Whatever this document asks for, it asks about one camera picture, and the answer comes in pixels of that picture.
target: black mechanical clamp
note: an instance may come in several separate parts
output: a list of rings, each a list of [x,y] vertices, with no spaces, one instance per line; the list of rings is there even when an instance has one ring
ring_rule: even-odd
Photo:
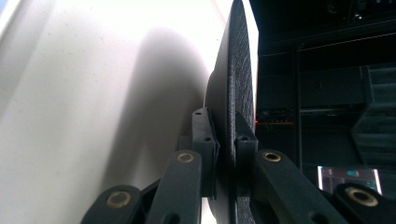
[[[256,223],[396,220],[395,203],[361,185],[341,185],[328,201],[283,153],[257,150],[257,139],[239,113],[236,130],[238,194],[249,195]],[[146,189],[116,186],[103,192],[82,223],[200,223],[201,198],[216,200],[214,171],[219,150],[206,108],[192,114],[190,147],[173,153],[163,178]]]

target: white curved surface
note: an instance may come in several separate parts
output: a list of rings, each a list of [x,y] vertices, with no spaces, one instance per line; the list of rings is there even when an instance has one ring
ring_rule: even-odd
[[[22,2],[0,39],[0,223],[79,223],[104,189],[159,178],[203,104],[217,6]]]

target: textured black surface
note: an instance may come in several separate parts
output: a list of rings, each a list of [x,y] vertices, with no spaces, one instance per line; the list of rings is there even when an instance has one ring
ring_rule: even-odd
[[[218,197],[210,202],[218,223],[252,223],[247,198],[236,200],[235,111],[253,129],[253,94],[248,45],[248,28],[242,1],[233,2],[219,49],[215,69],[207,86],[205,106],[209,108],[220,143]]]

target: brass insert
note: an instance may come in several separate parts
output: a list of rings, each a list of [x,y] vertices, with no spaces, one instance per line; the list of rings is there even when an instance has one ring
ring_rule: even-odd
[[[374,207],[378,205],[378,200],[371,193],[362,189],[347,188],[346,195],[352,199],[355,203],[365,205],[368,207]]]
[[[132,196],[129,192],[116,191],[107,198],[106,204],[110,208],[122,208],[123,206],[127,205],[131,199]]]
[[[181,153],[177,156],[177,160],[181,162],[191,162],[194,160],[194,156],[190,153]]]
[[[275,152],[265,152],[262,155],[268,161],[280,161],[282,157]]]

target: white wall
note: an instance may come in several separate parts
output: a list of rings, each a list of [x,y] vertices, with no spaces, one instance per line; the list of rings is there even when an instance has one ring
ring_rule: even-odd
[[[0,223],[79,223],[104,189],[159,178],[230,4],[21,2],[0,34]]]

